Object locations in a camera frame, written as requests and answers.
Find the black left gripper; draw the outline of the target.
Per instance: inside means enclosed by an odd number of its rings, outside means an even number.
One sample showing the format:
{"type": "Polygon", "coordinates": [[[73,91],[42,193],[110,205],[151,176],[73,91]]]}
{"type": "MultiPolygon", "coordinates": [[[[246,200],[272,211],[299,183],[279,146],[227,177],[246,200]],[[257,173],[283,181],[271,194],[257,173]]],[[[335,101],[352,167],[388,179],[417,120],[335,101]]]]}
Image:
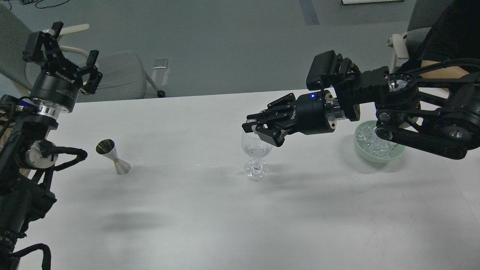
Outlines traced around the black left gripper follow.
{"type": "Polygon", "coordinates": [[[47,32],[29,34],[22,59],[40,67],[30,94],[34,103],[71,113],[79,94],[95,94],[103,74],[96,67],[98,50],[90,51],[84,67],[65,58],[58,44],[63,25],[61,21],[54,22],[47,32]]]}

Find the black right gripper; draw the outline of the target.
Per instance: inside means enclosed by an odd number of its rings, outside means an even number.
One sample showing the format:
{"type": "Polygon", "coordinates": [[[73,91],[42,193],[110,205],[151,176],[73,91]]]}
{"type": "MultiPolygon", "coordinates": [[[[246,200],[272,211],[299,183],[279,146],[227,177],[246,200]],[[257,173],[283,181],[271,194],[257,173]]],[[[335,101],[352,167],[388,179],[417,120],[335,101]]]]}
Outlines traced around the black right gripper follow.
{"type": "Polygon", "coordinates": [[[321,90],[295,97],[293,93],[270,102],[266,109],[249,114],[246,119],[256,119],[256,127],[242,124],[246,133],[255,132],[270,145],[281,147],[286,135],[326,134],[334,132],[336,120],[330,104],[334,98],[328,90],[321,90]]]}

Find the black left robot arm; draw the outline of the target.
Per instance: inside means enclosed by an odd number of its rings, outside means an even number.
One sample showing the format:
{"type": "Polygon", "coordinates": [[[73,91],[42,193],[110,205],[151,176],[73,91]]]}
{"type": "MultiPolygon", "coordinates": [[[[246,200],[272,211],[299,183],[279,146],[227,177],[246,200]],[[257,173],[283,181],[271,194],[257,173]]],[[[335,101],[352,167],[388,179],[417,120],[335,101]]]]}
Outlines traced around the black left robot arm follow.
{"type": "Polygon", "coordinates": [[[18,239],[26,237],[29,223],[42,219],[57,201],[50,191],[53,173],[72,167],[87,157],[83,149],[56,146],[47,140],[58,128],[60,113],[71,113],[80,93],[93,95],[101,79],[95,63],[99,52],[90,51],[86,64],[68,60],[58,44],[63,23],[53,23],[48,32],[29,35],[23,60],[41,67],[26,97],[1,98],[1,135],[11,128],[1,150],[1,269],[17,270],[20,259],[41,250],[41,268],[51,269],[51,251],[46,244],[33,244],[15,251],[18,239]]]}

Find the person forearm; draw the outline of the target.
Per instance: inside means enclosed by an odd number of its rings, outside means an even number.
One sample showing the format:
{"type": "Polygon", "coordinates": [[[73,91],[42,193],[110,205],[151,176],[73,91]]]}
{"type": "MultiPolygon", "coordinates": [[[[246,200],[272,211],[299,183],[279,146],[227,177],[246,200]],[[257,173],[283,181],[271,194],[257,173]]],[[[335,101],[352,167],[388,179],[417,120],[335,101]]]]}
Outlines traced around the person forearm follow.
{"type": "Polygon", "coordinates": [[[425,79],[458,79],[468,74],[468,71],[459,66],[451,66],[424,72],[421,74],[421,76],[425,79]]]}

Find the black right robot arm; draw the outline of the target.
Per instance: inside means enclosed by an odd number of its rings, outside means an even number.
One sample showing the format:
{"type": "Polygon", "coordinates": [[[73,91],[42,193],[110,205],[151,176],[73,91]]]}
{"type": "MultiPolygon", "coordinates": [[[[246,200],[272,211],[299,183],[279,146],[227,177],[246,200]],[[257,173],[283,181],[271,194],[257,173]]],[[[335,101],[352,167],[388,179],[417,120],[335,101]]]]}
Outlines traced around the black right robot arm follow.
{"type": "Polygon", "coordinates": [[[332,133],[338,120],[358,121],[360,104],[373,102],[383,140],[454,160],[479,147],[478,59],[361,72],[349,58],[326,51],[314,57],[306,86],[311,94],[290,93],[247,115],[245,133],[281,147],[286,135],[332,133]]]}

